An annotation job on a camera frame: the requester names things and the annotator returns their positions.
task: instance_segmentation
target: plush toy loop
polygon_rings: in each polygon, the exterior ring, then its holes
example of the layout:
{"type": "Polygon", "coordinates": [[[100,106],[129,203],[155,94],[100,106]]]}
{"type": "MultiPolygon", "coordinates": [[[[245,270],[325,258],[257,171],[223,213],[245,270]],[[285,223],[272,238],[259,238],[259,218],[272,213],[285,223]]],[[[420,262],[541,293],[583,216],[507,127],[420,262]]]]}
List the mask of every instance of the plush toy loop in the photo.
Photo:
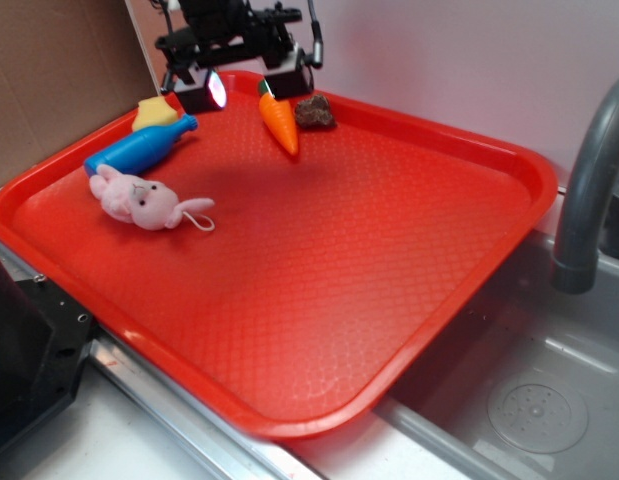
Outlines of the plush toy loop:
{"type": "Polygon", "coordinates": [[[191,220],[193,222],[193,224],[196,226],[196,228],[198,230],[202,230],[203,232],[213,232],[216,229],[216,224],[213,223],[213,220],[211,220],[208,216],[206,215],[199,215],[200,218],[204,218],[207,222],[209,222],[209,226],[208,227],[203,227],[202,225],[200,225],[195,218],[193,218],[193,215],[191,215],[189,212],[182,212],[182,214],[187,217],[189,220],[191,220]]]}

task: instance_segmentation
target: blue bottle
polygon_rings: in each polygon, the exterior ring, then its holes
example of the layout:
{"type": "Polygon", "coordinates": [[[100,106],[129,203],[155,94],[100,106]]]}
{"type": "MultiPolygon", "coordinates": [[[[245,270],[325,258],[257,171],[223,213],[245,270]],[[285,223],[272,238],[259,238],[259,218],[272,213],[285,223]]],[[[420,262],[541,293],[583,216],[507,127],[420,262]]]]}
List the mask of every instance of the blue bottle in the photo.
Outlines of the blue bottle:
{"type": "Polygon", "coordinates": [[[87,158],[87,175],[95,175],[101,163],[121,173],[138,175],[162,160],[185,132],[196,128],[196,118],[187,114],[171,125],[142,128],[87,158]]]}

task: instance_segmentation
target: rock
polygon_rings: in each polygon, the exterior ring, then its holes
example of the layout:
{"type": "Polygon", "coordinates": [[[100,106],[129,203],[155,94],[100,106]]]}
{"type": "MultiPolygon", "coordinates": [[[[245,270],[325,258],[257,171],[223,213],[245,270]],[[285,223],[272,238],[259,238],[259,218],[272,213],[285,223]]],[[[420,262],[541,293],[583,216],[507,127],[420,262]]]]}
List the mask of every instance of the rock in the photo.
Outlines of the rock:
{"type": "Polygon", "coordinates": [[[321,94],[302,100],[294,111],[296,123],[300,128],[334,128],[336,119],[331,113],[327,97],[321,94]]]}

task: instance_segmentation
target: black device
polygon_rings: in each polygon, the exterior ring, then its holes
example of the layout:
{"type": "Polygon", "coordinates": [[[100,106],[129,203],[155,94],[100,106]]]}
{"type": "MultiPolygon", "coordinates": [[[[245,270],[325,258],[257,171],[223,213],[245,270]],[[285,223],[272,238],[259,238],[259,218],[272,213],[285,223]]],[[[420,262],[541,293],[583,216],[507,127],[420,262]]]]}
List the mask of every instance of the black device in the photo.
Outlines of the black device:
{"type": "Polygon", "coordinates": [[[313,91],[311,68],[321,68],[323,43],[313,0],[308,0],[314,43],[306,53],[286,28],[302,20],[296,8],[254,10],[243,0],[180,0],[187,27],[173,31],[166,1],[150,0],[160,7],[169,33],[159,37],[156,48],[167,60],[163,92],[174,91],[188,113],[207,110],[208,82],[215,67],[260,58],[264,77],[276,98],[313,91]]]}
{"type": "Polygon", "coordinates": [[[73,402],[94,327],[54,282],[0,262],[0,453],[73,402]]]}

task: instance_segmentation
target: white wall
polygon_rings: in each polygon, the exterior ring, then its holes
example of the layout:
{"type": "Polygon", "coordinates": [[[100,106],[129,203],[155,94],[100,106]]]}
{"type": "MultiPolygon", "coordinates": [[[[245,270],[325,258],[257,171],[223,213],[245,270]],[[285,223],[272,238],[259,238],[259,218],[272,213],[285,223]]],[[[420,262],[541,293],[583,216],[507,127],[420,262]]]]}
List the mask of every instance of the white wall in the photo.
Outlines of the white wall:
{"type": "MultiPolygon", "coordinates": [[[[314,2],[325,38],[317,88],[531,148],[563,185],[619,77],[619,0],[314,2]]],[[[291,30],[310,50],[305,1],[284,5],[305,12],[291,30]]]]}

